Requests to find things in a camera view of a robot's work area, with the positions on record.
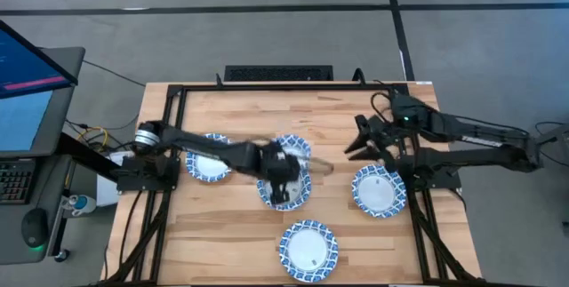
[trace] paper plate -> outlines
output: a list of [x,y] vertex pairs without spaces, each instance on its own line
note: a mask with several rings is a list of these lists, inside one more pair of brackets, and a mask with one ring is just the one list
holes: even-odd
[[304,283],[316,283],[336,267],[338,243],[326,225],[301,220],[286,229],[278,254],[289,275]]
[[[218,133],[208,133],[204,136],[227,144],[230,143],[227,137]],[[186,155],[186,167],[188,167],[188,172],[192,176],[207,182],[220,181],[231,171],[228,166],[221,161],[194,153],[188,153]]]
[[352,180],[352,195],[359,208],[376,218],[396,215],[405,207],[405,184],[396,172],[368,165]]
[[286,190],[288,190],[291,200],[288,203],[274,205],[270,202],[270,195],[273,192],[270,183],[265,180],[257,180],[257,191],[259,192],[260,199],[262,199],[268,207],[277,211],[294,211],[309,199],[310,192],[312,191],[309,173],[306,170],[301,170],[298,181],[286,184]]
[[307,170],[309,168],[309,158],[312,156],[312,149],[310,149],[310,144],[305,139],[294,134],[286,134],[278,136],[275,140],[281,144],[286,154],[307,158],[299,159],[299,163],[301,164],[301,169]]

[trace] gray floor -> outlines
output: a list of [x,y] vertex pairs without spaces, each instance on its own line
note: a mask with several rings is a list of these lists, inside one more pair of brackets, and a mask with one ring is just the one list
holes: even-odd
[[[385,4],[388,0],[0,0],[0,10],[241,4]],[[401,4],[546,3],[569,0],[399,0]],[[225,65],[330,64],[337,79],[361,67],[401,80],[390,12],[3,17],[37,45],[74,46],[133,79],[212,81]],[[569,11],[403,12],[417,80],[433,81],[449,113],[514,124],[569,120]],[[138,112],[142,89],[84,65],[68,118],[118,126]],[[118,132],[132,137],[133,126]],[[461,171],[470,227],[486,279],[565,286],[569,281],[567,169],[533,174]],[[72,286],[98,279],[113,210],[69,222],[64,264],[0,267],[3,286]]]

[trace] white plate center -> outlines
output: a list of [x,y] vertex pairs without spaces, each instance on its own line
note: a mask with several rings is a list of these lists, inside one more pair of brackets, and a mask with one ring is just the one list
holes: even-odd
[[315,230],[302,229],[291,237],[288,243],[291,262],[300,270],[320,268],[326,261],[328,248],[326,240]]
[[388,180],[377,175],[370,175],[359,182],[359,199],[372,211],[385,211],[395,201],[395,189]]
[[196,167],[199,172],[207,177],[219,176],[228,169],[228,166],[222,161],[200,155],[196,158]]

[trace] wooden table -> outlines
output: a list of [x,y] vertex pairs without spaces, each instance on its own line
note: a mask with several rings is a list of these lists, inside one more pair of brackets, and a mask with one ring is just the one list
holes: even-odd
[[[139,122],[162,119],[167,85],[147,84]],[[432,84],[408,86],[413,96],[437,107]],[[354,174],[370,162],[349,162],[343,150],[357,135],[354,116],[374,114],[370,106],[372,93],[190,92],[184,130],[219,132],[233,140],[295,133],[309,141],[313,156],[334,163],[335,171],[325,177],[312,175],[309,200],[297,211],[280,212],[262,202],[252,177],[232,172],[220,183],[207,184],[192,178],[182,166],[170,203],[158,283],[297,283],[280,264],[277,251],[282,233],[297,219],[316,219],[338,239],[338,265],[323,283],[421,283],[408,207],[395,217],[375,219],[359,210],[352,199],[350,183]],[[382,97],[376,98],[380,110],[387,105]],[[421,144],[448,149],[446,144],[425,140]],[[480,275],[462,203],[448,190],[432,190],[431,194],[443,241],[471,274]],[[118,202],[108,242],[109,275],[117,269],[134,197],[134,193],[124,194]],[[160,200],[156,199],[156,208]],[[146,194],[142,194],[127,235],[125,258],[138,242],[145,202]],[[425,242],[431,275],[437,277],[432,246],[429,239],[425,238]],[[153,248],[151,242],[143,279],[149,277]]]

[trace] keyboard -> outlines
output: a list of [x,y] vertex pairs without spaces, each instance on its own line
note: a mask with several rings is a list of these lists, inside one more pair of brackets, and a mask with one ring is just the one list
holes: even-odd
[[26,204],[31,197],[36,160],[0,160],[0,204]]
[[332,81],[332,66],[226,66],[226,82]]

